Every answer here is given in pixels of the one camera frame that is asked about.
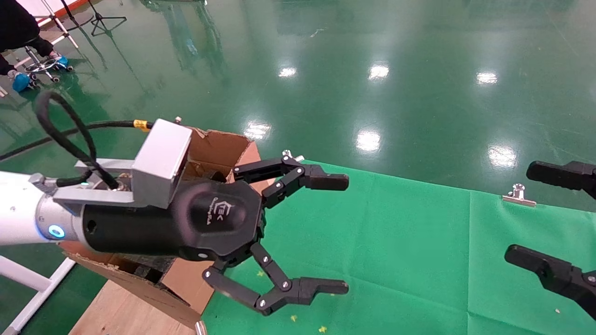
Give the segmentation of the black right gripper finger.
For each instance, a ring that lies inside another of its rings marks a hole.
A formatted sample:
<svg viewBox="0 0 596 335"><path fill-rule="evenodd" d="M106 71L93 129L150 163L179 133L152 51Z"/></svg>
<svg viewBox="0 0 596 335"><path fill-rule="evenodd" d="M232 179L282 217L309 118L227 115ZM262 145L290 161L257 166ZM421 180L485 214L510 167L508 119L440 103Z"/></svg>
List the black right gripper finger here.
<svg viewBox="0 0 596 335"><path fill-rule="evenodd" d="M583 272L568 261L517 244L508 246L505 261L533 272L545 290L574 301L596 319L596 272Z"/></svg>
<svg viewBox="0 0 596 335"><path fill-rule="evenodd" d="M596 199L596 166L579 161L566 165L554 165L542 161L533 161L528 166L526 176L532 181L558 187L585 191Z"/></svg>

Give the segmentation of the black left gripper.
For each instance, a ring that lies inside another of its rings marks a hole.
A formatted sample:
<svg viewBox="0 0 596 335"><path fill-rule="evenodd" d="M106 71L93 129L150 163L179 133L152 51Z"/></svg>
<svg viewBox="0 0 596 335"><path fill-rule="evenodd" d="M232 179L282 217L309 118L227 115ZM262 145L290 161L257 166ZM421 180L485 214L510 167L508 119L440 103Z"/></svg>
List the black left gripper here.
<svg viewBox="0 0 596 335"><path fill-rule="evenodd" d="M244 181L185 181L168 208L87 204L81 222L97 252L242 261L262 237L262 201Z"/></svg>

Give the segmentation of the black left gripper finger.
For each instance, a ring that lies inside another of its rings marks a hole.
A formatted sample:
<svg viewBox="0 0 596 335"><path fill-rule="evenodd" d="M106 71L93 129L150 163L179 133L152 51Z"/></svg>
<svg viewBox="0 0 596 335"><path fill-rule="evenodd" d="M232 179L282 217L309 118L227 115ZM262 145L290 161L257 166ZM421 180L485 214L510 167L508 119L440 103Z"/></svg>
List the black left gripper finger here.
<svg viewBox="0 0 596 335"><path fill-rule="evenodd" d="M346 174L328 174L321 165L303 164L288 155L236 166L233 175L235 181L247 184L274 180L262 190L264 208L275 207L302 187L331 191L345 191L349 187Z"/></svg>
<svg viewBox="0 0 596 335"><path fill-rule="evenodd" d="M259 242L251 245L249 254L253 256L262 271L274 284L273 288L261 295L224 275L228 263L217 260L203 271L203 279L215 291L241 303L264 316L268 316L288 304L310 305L317 294L345 295L349 291L347 282L341 280L311 278L302 276L290 279L270 253Z"/></svg>

